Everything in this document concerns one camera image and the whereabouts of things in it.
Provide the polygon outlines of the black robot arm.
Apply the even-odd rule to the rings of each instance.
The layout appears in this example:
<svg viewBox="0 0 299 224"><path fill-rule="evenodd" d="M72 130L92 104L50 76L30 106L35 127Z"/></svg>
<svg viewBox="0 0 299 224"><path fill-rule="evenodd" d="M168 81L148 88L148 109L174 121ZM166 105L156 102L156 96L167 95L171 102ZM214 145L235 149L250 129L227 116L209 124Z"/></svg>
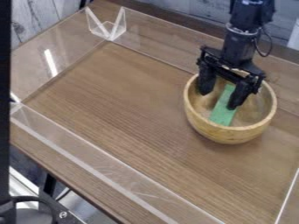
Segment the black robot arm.
<svg viewBox="0 0 299 224"><path fill-rule="evenodd" d="M214 91L221 77L235 84L229 97L227 108L234 110L257 94L266 72L254 64L254 56L262 53L258 47L265 26L273 21L277 12L275 0L230 0L230 21L226 24L226 38L222 49L205 45L198 58L198 90L202 95Z"/></svg>

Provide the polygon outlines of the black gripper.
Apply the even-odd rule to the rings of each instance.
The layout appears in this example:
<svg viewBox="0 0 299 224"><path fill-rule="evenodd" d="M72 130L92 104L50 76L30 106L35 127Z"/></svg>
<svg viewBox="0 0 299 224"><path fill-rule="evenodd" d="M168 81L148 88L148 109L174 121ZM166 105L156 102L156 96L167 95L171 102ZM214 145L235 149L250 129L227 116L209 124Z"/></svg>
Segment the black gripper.
<svg viewBox="0 0 299 224"><path fill-rule="evenodd" d="M202 95L207 95L214 90L219 77L237 85L229 98L227 108L230 110L243 104L250 94L258 93L266 73L251 61L234 66L221 57L219 49L205 45L201 48L197 65L199 67L198 89Z"/></svg>

